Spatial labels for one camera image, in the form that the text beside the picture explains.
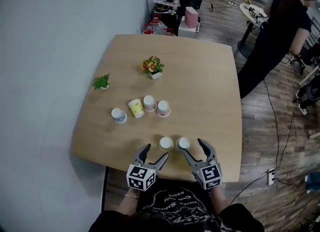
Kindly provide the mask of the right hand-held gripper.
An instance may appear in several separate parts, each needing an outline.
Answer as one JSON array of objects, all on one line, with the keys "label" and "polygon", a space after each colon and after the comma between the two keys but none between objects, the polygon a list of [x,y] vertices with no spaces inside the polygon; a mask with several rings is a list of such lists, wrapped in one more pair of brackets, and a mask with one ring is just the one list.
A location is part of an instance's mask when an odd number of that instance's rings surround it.
[{"label": "right hand-held gripper", "polygon": [[218,163],[215,148],[201,138],[198,138],[197,141],[206,155],[207,162],[203,162],[202,159],[195,159],[192,154],[184,148],[182,149],[182,153],[190,165],[192,174],[194,175],[196,181],[204,190],[209,190],[219,186],[222,183],[222,173],[220,171],[221,167]]}]

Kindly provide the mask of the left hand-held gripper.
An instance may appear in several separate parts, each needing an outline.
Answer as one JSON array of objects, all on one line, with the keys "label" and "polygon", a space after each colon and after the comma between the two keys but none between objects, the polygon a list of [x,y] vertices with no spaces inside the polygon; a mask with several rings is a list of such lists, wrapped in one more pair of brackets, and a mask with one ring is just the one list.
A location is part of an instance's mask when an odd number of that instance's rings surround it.
[{"label": "left hand-held gripper", "polygon": [[151,148],[148,143],[141,147],[134,156],[134,163],[129,165],[126,173],[127,186],[139,191],[147,191],[155,182],[157,173],[163,168],[169,158],[169,153],[163,154],[155,163],[145,164]]}]

